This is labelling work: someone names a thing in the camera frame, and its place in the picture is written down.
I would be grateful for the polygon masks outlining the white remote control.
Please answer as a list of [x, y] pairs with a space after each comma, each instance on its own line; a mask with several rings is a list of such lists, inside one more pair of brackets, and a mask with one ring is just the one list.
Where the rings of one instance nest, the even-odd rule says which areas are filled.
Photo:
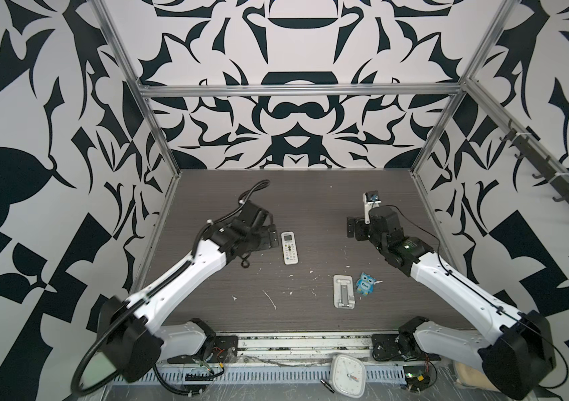
[[287, 266], [298, 264], [299, 255], [294, 232], [281, 233], [281, 246], [283, 250], [284, 264]]

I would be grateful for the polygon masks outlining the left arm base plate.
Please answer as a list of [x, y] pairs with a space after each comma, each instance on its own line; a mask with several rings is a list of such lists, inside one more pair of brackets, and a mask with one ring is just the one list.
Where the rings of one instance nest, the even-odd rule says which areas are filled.
[[227, 362], [237, 356], [239, 337], [236, 335], [218, 335], [214, 340], [206, 340], [202, 350], [194, 355], [181, 355], [167, 360], [169, 364], [187, 364], [195, 361], [207, 363]]

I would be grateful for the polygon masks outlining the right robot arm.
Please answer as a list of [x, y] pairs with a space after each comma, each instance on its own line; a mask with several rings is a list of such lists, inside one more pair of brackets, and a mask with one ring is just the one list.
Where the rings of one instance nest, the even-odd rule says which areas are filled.
[[503, 302], [446, 263], [418, 237], [408, 237], [398, 211], [391, 206], [348, 217], [347, 236], [369, 242], [392, 267], [432, 290], [476, 329], [461, 331], [426, 317], [403, 324], [389, 345], [373, 357], [420, 358], [436, 354], [476, 369], [501, 393], [523, 400], [557, 366], [551, 326], [539, 312], [521, 312]]

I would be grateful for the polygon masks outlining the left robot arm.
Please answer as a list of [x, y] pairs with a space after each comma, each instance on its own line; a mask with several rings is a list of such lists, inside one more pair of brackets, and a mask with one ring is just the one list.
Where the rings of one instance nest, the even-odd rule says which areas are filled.
[[244, 200], [230, 217], [209, 222], [196, 235], [191, 252], [155, 282], [124, 300], [107, 300], [99, 314], [97, 339], [72, 376], [72, 394], [92, 394], [118, 376], [135, 382], [162, 359], [205, 359], [215, 339], [207, 324], [193, 319], [175, 334], [164, 332], [162, 324], [209, 277], [237, 258], [248, 267], [251, 253], [277, 247], [276, 237], [272, 213]]

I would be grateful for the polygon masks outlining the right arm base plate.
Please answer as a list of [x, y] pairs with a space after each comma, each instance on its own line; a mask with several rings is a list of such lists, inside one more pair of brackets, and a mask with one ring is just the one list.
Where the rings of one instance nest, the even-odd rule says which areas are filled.
[[411, 339], [406, 334], [373, 334], [371, 357], [377, 362], [407, 361], [414, 357]]

